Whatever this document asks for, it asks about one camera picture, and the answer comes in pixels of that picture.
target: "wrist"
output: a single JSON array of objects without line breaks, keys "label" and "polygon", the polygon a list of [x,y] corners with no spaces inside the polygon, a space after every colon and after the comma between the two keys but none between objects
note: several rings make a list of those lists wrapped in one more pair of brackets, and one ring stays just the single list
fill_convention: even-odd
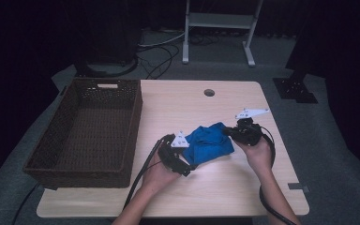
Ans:
[{"label": "wrist", "polygon": [[158,191],[154,188],[151,188],[149,186],[141,186],[137,192],[140,192],[141,195],[151,199],[153,198],[157,193]]},{"label": "wrist", "polygon": [[264,168],[260,169],[258,171],[255,171],[257,177],[259,178],[261,183],[264,183],[266,181],[275,180],[275,176],[273,174],[273,171],[271,168]]}]

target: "floor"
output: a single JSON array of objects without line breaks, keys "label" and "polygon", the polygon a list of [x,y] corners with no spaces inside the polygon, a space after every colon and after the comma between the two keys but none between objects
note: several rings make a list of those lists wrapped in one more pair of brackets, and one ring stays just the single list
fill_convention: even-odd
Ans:
[{"label": "floor", "polygon": [[[144,31],[143,43],[159,43],[180,34]],[[295,40],[254,37],[251,50],[256,67],[249,67],[242,49],[245,37],[205,37],[204,44],[189,47],[189,64],[181,60],[181,41],[138,52],[139,65],[124,79],[254,81],[262,86],[275,117],[282,140],[289,152],[300,183],[306,188],[310,206],[300,217],[305,224],[360,224],[360,161],[347,149],[329,110],[325,80],[307,75],[305,85],[317,104],[281,99],[273,78],[288,78],[285,68]],[[118,65],[93,65],[93,69],[117,73],[127,69]],[[76,71],[69,66],[52,76],[59,89],[64,88]],[[24,174],[23,164],[48,125],[59,97],[24,134],[0,170],[0,224],[9,224],[36,181]],[[41,218],[36,214],[43,192],[38,187],[23,205],[16,224],[110,224],[106,218]],[[267,224],[255,217],[254,224]],[[143,221],[143,224],[246,224],[244,218],[167,221]]]}]

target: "table top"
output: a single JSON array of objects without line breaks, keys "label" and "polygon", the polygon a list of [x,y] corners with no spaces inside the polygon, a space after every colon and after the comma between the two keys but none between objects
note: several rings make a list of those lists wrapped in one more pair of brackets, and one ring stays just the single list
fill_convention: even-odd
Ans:
[{"label": "table top", "polygon": [[[215,92],[212,97],[204,90]],[[180,130],[190,134],[198,126],[222,122],[236,125],[235,115],[244,108],[269,109],[257,82],[221,81],[142,81],[142,118],[130,184],[133,183],[154,144],[166,134]],[[276,143],[273,167],[278,184],[296,215],[309,211],[299,183],[271,112],[253,117],[267,128]],[[249,217],[265,215],[259,199],[260,182],[249,167],[244,152],[235,152],[200,165],[188,177],[180,177],[165,188],[144,212],[146,218],[167,217]],[[45,189],[37,207],[42,218],[111,218],[123,208],[127,188]]]}]

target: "blue towel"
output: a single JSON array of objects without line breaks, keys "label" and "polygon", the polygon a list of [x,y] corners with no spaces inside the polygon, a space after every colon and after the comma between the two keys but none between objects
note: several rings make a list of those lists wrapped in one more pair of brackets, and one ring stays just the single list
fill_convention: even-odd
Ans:
[{"label": "blue towel", "polygon": [[224,124],[219,122],[210,127],[198,127],[186,136],[189,147],[183,156],[190,165],[198,165],[209,160],[232,153],[233,144],[221,130]]}]

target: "brown wicker basket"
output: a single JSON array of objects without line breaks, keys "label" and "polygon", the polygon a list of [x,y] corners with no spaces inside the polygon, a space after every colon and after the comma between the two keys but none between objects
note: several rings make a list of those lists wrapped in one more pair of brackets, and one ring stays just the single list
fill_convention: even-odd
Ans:
[{"label": "brown wicker basket", "polygon": [[140,81],[75,78],[23,171],[45,188],[126,188],[143,99]]}]

